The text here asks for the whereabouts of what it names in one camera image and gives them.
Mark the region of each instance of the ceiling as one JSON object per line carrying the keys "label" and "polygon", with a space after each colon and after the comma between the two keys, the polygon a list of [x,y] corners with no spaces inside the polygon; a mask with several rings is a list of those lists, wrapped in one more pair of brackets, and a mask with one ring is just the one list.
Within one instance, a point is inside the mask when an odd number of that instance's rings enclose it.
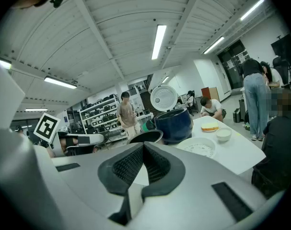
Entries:
{"label": "ceiling", "polygon": [[[172,69],[187,53],[203,52],[257,1],[64,0],[57,9],[47,3],[10,10],[0,24],[0,57],[12,61],[12,77],[26,94],[18,114],[47,105],[56,113],[117,82]],[[159,24],[167,29],[151,60]],[[44,82],[46,75],[75,80],[78,88]]]}

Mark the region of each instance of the slice of bread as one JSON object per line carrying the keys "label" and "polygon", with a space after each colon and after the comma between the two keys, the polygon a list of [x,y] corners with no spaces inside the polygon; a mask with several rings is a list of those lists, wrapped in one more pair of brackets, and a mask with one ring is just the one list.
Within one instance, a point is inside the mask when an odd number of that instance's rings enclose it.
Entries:
{"label": "slice of bread", "polygon": [[217,129],[219,129],[219,125],[217,122],[206,123],[206,124],[201,125],[201,129],[204,131],[217,130]]}

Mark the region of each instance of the ceiling light fixture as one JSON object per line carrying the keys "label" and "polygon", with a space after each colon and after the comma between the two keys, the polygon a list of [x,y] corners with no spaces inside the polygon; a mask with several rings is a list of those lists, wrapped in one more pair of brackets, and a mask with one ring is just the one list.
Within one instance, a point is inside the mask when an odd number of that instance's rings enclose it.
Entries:
{"label": "ceiling light fixture", "polygon": [[44,81],[45,82],[54,83],[54,84],[57,84],[57,85],[61,85],[61,86],[64,86],[64,87],[67,87],[67,88],[70,88],[70,89],[76,89],[77,88],[77,86],[74,85],[74,84],[67,83],[67,82],[64,82],[64,81],[61,81],[61,80],[58,80],[58,79],[54,79],[52,77],[45,77]]}
{"label": "ceiling light fixture", "polygon": [[166,76],[165,79],[163,80],[163,83],[169,78],[169,76]]}
{"label": "ceiling light fixture", "polygon": [[47,108],[26,108],[25,111],[30,112],[30,111],[47,111]]}
{"label": "ceiling light fixture", "polygon": [[240,20],[244,20],[251,12],[253,12],[260,4],[262,4],[264,2],[264,0],[259,0],[252,8],[250,8],[250,10],[248,12],[246,12],[241,18]]}
{"label": "ceiling light fixture", "polygon": [[11,62],[7,61],[7,60],[4,60],[4,59],[0,59],[0,66],[5,68],[5,69],[8,69],[10,70],[11,68]]}
{"label": "ceiling light fixture", "polygon": [[209,51],[211,51],[215,46],[217,46],[222,40],[224,39],[224,37],[220,37],[218,39],[218,41],[216,41],[213,45],[211,45],[205,52],[204,54],[207,54]]}
{"label": "ceiling light fixture", "polygon": [[166,25],[158,25],[157,26],[154,50],[153,50],[153,55],[152,55],[151,59],[158,58],[160,47],[161,47],[161,44],[163,43],[163,36],[164,36],[165,30],[166,30]]}

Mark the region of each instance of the blue pot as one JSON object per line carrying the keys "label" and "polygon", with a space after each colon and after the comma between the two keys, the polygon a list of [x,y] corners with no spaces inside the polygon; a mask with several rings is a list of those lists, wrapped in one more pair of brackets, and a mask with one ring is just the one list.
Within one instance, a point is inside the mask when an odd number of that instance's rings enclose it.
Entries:
{"label": "blue pot", "polygon": [[193,120],[186,108],[178,108],[155,118],[156,128],[168,143],[179,143],[191,137]]}

